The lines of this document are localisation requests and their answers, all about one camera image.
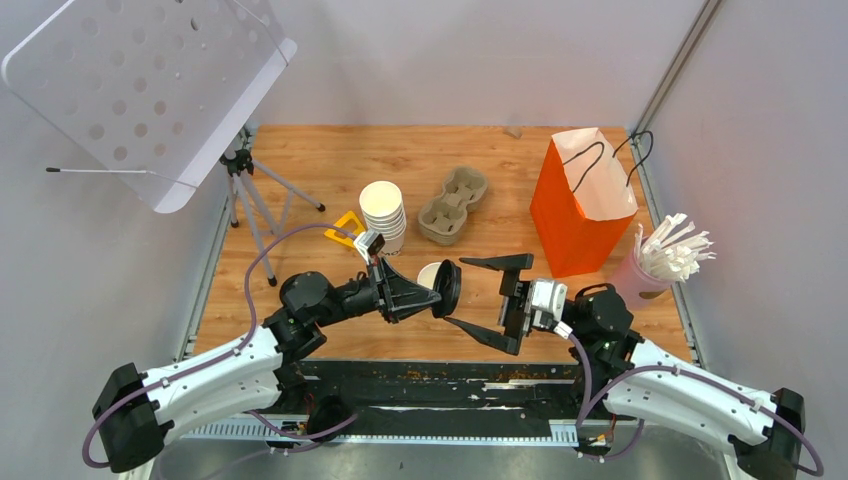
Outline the single white paper cup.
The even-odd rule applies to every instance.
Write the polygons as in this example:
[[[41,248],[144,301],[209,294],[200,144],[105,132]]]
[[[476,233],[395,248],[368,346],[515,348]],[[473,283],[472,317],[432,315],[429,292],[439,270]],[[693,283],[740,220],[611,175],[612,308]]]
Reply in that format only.
[[[418,273],[417,283],[428,289],[433,289],[440,266],[440,262],[433,262],[424,266]]]

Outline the black coffee cup lid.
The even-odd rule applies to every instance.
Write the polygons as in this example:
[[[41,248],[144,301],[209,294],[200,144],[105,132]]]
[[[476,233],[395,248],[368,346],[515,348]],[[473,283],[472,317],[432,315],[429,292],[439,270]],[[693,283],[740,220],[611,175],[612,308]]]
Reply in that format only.
[[[433,290],[440,296],[440,300],[431,306],[434,318],[445,318],[455,311],[461,295],[461,285],[461,268],[451,260],[442,261],[433,283]]]

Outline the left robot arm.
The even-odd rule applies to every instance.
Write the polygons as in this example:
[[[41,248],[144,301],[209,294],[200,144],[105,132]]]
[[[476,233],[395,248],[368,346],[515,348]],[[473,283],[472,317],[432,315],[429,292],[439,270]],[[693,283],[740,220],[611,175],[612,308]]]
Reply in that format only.
[[[461,270],[439,263],[432,287],[398,273],[384,257],[335,286],[308,271],[280,288],[282,306],[262,324],[202,355],[141,372],[134,363],[112,371],[85,437],[84,462],[114,473],[155,458],[166,445],[202,425],[271,406],[298,411],[306,386],[287,375],[327,341],[322,328],[371,312],[391,324],[430,310],[442,318],[456,307]]]

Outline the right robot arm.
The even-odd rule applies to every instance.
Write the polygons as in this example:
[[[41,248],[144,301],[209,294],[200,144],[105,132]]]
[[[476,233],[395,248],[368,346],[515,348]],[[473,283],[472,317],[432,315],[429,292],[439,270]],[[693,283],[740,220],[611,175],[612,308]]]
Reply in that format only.
[[[583,372],[571,390],[575,425],[612,415],[651,422],[707,443],[733,456],[755,479],[794,479],[823,473],[819,457],[800,463],[811,447],[804,436],[804,399],[781,388],[748,388],[688,363],[632,329],[633,315],[610,283],[590,285],[573,298],[564,283],[532,281],[530,253],[462,258],[462,263],[502,274],[502,332],[453,319],[478,343],[516,355],[531,331],[555,334],[572,346]]]

